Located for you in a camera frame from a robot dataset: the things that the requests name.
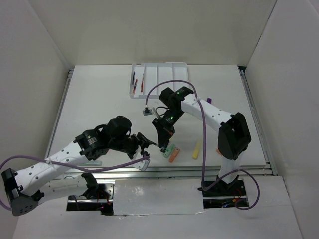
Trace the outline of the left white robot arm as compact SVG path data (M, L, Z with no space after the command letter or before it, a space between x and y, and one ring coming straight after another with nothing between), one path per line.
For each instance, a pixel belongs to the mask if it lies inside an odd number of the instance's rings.
M140 132L131 134L131 122L117 116L107 124L84 131L65 148L46 159L33 158L37 163L29 168L2 172L9 206L4 208L16 217L34 210L46 201L65 196L83 196L92 199L101 193L101 187L93 176L137 164L144 171L150 155L145 151L155 142ZM126 154L130 161L124 164L90 170L82 165L95 161L109 150Z

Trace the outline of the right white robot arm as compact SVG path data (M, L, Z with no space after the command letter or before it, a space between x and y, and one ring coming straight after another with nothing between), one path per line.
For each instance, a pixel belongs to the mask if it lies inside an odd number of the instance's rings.
M166 147L174 135L174 124L184 113L201 120L205 126L217 132L217 149L222 156L222 164L217 176L217 189L222 195L229 195L235 189L243 152L251 142L246 118L241 113L223 111L195 95L195 91L182 87L173 91L167 87L159 99L167 106L164 115L152 121L160 148Z

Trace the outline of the red gel pen with grip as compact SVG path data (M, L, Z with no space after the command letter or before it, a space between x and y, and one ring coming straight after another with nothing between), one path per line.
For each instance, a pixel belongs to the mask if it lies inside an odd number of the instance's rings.
M133 95L135 94L137 83L138 83L138 79L135 79L134 87L133 87Z

